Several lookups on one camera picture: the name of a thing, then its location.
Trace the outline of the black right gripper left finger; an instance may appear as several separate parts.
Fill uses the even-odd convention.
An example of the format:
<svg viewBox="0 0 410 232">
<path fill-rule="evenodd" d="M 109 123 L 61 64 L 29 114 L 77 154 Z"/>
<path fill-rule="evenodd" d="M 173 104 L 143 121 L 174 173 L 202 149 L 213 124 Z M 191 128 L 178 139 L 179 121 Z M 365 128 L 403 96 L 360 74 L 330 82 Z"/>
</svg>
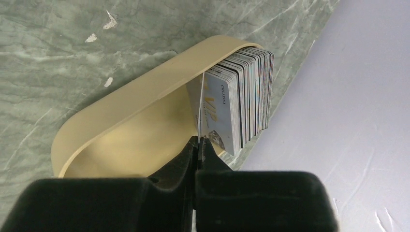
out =
<svg viewBox="0 0 410 232">
<path fill-rule="evenodd" d="M 29 184 L 3 232 L 190 232 L 198 138 L 148 177 L 47 178 Z"/>
</svg>

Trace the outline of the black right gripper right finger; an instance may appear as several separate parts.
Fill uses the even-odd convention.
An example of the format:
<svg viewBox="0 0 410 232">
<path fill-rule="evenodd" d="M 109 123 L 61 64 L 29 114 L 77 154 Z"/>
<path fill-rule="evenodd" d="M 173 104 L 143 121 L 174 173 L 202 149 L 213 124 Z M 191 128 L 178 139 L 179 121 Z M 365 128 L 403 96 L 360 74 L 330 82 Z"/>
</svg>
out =
<svg viewBox="0 0 410 232">
<path fill-rule="evenodd" d="M 208 139 L 195 173 L 199 232 L 336 232 L 320 179 L 300 171 L 233 171 Z"/>
</svg>

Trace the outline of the silver VIP card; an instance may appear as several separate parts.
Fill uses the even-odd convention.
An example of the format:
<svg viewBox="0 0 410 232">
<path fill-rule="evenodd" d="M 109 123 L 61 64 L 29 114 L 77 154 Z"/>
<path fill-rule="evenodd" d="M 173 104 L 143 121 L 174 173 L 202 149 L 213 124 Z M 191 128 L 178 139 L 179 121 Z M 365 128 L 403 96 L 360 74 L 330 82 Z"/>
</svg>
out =
<svg viewBox="0 0 410 232">
<path fill-rule="evenodd" d="M 188 96 L 190 99 L 191 109 L 196 121 L 198 143 L 202 138 L 202 111 L 203 111 L 203 94 L 205 87 L 205 73 L 195 77 L 186 84 Z"/>
</svg>

